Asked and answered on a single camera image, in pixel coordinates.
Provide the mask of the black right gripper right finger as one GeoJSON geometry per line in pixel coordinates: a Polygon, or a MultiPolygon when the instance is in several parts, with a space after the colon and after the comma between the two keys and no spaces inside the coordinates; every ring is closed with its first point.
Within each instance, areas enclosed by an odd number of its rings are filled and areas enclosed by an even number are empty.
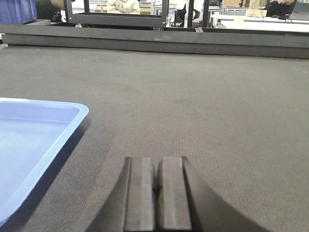
{"type": "Polygon", "coordinates": [[[221,198],[187,157],[158,166],[156,223],[160,232],[265,232],[221,198]]]}

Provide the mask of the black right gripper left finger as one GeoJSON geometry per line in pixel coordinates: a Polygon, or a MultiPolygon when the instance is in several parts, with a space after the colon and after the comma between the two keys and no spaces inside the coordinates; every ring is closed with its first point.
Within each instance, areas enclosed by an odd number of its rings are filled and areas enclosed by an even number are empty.
{"type": "Polygon", "coordinates": [[[150,158],[126,157],[122,171],[88,232],[153,232],[154,169],[150,158]]]}

